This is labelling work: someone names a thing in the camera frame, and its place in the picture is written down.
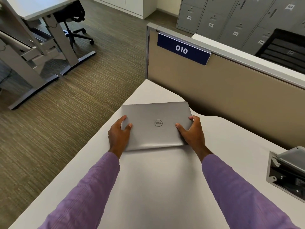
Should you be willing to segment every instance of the hand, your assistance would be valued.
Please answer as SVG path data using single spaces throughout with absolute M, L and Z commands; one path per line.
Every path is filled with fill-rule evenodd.
M 212 154 L 212 152 L 206 147 L 204 141 L 204 134 L 202 131 L 200 118 L 197 116 L 190 116 L 190 120 L 194 120 L 192 126 L 189 130 L 185 130 L 181 124 L 175 124 L 185 141 L 192 147 L 192 149 L 196 152 L 199 160 L 202 160 L 208 155 Z
M 126 118 L 126 115 L 122 116 L 114 123 L 113 126 L 111 126 L 110 130 L 108 131 L 108 139 L 110 144 L 109 152 L 114 153 L 119 159 L 128 144 L 130 130 L 132 128 L 132 124 L 128 124 L 124 130 L 121 130 L 121 123 Z

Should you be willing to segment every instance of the laptop lid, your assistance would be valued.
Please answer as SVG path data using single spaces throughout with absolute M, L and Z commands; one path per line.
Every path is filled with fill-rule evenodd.
M 185 145 L 175 123 L 186 130 L 193 123 L 187 102 L 123 105 L 123 115 L 122 129 L 133 124 L 126 151 Z

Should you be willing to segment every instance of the office chair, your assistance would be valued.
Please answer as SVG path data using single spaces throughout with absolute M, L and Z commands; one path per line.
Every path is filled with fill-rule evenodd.
M 255 56 L 305 74 L 305 36 L 275 29 Z
M 93 38 L 86 37 L 84 35 L 78 34 L 79 32 L 82 32 L 83 34 L 86 34 L 86 30 L 84 28 L 81 28 L 79 30 L 71 31 L 67 25 L 67 22 L 81 22 L 85 20 L 85 10 L 81 5 L 81 2 L 79 0 L 73 2 L 72 4 L 68 5 L 62 10 L 59 10 L 54 13 L 54 17 L 59 23 L 64 23 L 67 30 L 64 30 L 65 35 L 69 37 L 71 47 L 73 48 L 73 43 L 75 43 L 74 37 L 77 38 L 84 38 L 90 40 L 90 44 L 94 44 Z

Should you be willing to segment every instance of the blue sign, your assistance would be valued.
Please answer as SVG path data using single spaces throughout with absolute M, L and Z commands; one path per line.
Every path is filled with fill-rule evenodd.
M 206 65 L 211 56 L 211 52 L 198 49 L 161 33 L 158 34 L 157 45 L 202 65 Z

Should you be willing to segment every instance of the gray carpet floor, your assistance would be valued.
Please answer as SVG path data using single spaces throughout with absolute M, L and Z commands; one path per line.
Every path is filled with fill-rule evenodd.
M 145 20 L 92 0 L 81 0 L 95 45 L 76 39 L 78 57 L 97 55 L 53 82 L 14 111 L 7 106 L 30 88 L 16 73 L 0 95 L 0 228 L 8 228 L 145 79 L 145 26 L 182 34 L 177 18 L 156 11 Z M 66 61 L 49 61 L 43 77 Z M 0 64 L 0 80 L 10 71 Z

